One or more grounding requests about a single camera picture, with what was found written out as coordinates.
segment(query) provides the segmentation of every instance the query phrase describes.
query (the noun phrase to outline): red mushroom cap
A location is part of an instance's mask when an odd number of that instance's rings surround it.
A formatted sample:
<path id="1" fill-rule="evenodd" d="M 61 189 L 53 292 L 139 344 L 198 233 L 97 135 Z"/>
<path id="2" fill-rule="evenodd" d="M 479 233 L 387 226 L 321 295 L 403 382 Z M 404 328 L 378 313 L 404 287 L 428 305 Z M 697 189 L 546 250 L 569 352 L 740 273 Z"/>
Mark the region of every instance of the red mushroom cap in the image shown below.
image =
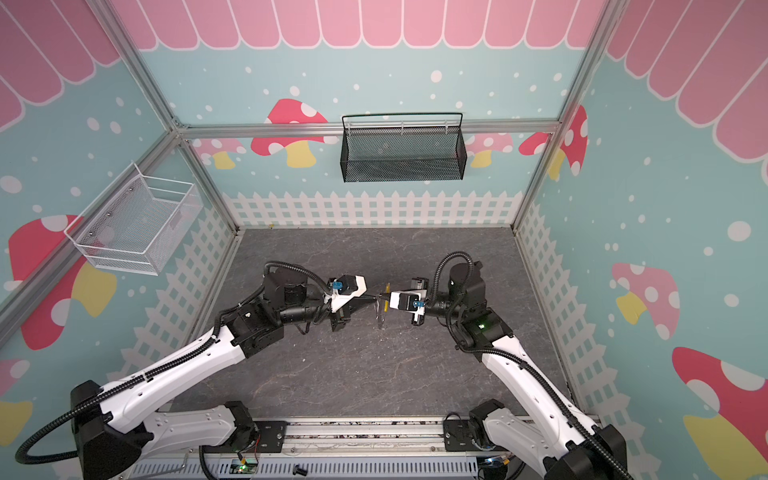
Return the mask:
<path id="1" fill-rule="evenodd" d="M 685 347 L 672 352 L 677 375 L 768 460 L 768 382 L 758 375 Z"/>
<path id="2" fill-rule="evenodd" d="M 510 134 L 475 134 L 468 138 L 464 145 L 467 151 L 473 154 L 486 150 L 509 153 L 515 148 Z"/>
<path id="3" fill-rule="evenodd" d="M 520 153 L 523 155 L 536 155 L 544 151 L 549 140 L 549 134 L 543 132 L 537 132 L 530 137 L 526 138 L 523 143 L 520 144 Z"/>
<path id="4" fill-rule="evenodd" d="M 578 175 L 587 154 L 587 111 L 583 106 L 579 105 L 571 127 L 565 132 L 560 149 L 565 152 L 573 175 Z"/>
<path id="5" fill-rule="evenodd" d="M 328 121 L 317 110 L 309 105 L 293 100 L 292 98 L 282 98 L 272 108 L 266 119 L 268 124 L 326 124 Z M 274 154 L 284 147 L 297 141 L 318 141 L 320 143 L 336 143 L 336 137 L 279 137 L 279 138 L 254 138 L 250 144 L 250 149 L 257 155 L 265 157 Z"/>

